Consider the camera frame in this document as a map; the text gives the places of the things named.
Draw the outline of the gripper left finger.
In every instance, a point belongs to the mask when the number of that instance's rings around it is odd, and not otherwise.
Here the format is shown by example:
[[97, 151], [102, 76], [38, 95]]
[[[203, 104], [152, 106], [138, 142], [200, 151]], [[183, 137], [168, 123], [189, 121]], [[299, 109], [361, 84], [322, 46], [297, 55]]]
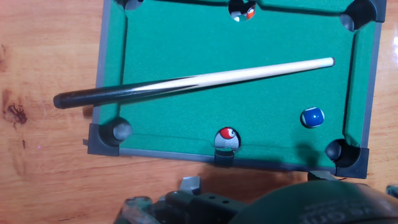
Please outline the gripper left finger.
[[155, 203], [159, 223], [228, 223], [246, 204], [213, 193], [201, 192], [199, 176], [182, 179], [178, 191], [169, 192]]

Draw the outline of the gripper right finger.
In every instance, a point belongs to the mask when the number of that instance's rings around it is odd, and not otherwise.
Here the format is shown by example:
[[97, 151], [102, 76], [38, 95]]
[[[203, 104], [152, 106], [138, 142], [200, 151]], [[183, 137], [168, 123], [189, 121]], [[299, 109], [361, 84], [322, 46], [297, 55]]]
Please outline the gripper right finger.
[[310, 171], [307, 175], [308, 181], [311, 180], [337, 180], [330, 172], [328, 171]]

